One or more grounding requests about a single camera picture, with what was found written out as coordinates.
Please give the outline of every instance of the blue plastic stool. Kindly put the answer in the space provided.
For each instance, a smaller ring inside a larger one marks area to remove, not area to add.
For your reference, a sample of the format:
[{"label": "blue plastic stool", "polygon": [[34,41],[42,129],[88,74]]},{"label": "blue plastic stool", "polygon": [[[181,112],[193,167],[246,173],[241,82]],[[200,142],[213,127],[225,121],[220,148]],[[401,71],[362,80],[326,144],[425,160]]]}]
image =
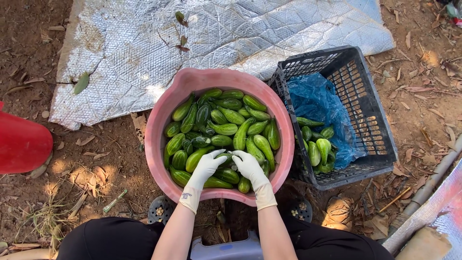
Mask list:
[{"label": "blue plastic stool", "polygon": [[244,241],[204,246],[202,238],[195,239],[191,249],[192,260],[263,260],[260,240],[255,231],[247,230]]}]

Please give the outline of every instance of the black plastic crate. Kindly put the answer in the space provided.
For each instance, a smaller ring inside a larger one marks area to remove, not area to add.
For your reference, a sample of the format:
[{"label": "black plastic crate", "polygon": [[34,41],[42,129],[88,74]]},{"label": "black plastic crate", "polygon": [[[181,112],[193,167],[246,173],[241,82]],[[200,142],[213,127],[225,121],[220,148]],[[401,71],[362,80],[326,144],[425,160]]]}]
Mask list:
[{"label": "black plastic crate", "polygon": [[345,169],[314,175],[304,145],[296,144],[291,178],[310,182],[324,191],[392,171],[398,152],[365,64],[361,50],[350,45],[295,55],[278,62],[268,85],[286,105],[298,140],[302,134],[286,82],[294,76],[319,72],[335,85],[335,94],[348,111],[358,146],[368,153]]}]

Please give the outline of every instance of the pipe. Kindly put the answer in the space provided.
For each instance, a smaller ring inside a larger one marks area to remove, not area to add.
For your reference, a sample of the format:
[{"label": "pipe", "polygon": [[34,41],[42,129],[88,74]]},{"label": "pipe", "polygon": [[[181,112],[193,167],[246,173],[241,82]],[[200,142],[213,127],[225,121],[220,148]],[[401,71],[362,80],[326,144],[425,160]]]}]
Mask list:
[{"label": "pipe", "polygon": [[456,140],[456,151],[450,152],[448,155],[443,157],[440,164],[436,166],[435,174],[430,175],[430,177],[425,182],[417,193],[412,197],[411,203],[404,209],[404,211],[396,217],[396,219],[390,224],[388,229],[388,236],[384,239],[379,240],[379,243],[385,242],[393,233],[395,233],[398,228],[404,224],[404,222],[414,214],[433,193],[433,189],[439,183],[441,178],[444,176],[449,166],[452,165],[454,160],[458,157],[459,153],[462,150],[462,135],[459,135],[459,138]]}]

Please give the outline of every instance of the white rubber glove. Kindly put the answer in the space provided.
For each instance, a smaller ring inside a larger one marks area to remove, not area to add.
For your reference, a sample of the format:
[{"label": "white rubber glove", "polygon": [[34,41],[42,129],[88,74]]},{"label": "white rubber glove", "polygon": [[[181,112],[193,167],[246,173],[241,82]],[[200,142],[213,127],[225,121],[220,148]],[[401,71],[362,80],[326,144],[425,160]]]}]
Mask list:
[{"label": "white rubber glove", "polygon": [[194,214],[197,213],[197,207],[199,207],[199,199],[204,189],[204,183],[215,173],[218,166],[226,161],[226,156],[215,159],[217,155],[224,151],[225,149],[220,149],[203,155],[183,189],[179,203],[190,209]]},{"label": "white rubber glove", "polygon": [[273,186],[263,173],[257,159],[255,159],[253,155],[239,150],[233,151],[231,154],[233,154],[232,159],[239,172],[252,183],[255,191],[257,210],[269,206],[276,206],[277,203],[273,193]]}]

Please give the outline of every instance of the small pebble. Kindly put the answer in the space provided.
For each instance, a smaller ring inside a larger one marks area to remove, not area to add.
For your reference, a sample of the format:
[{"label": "small pebble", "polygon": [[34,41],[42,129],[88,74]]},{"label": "small pebble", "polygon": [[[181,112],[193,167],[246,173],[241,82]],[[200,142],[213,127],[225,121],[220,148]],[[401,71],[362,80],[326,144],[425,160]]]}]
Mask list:
[{"label": "small pebble", "polygon": [[48,112],[46,110],[42,112],[42,117],[43,118],[48,118],[49,116],[50,116],[50,112]]}]

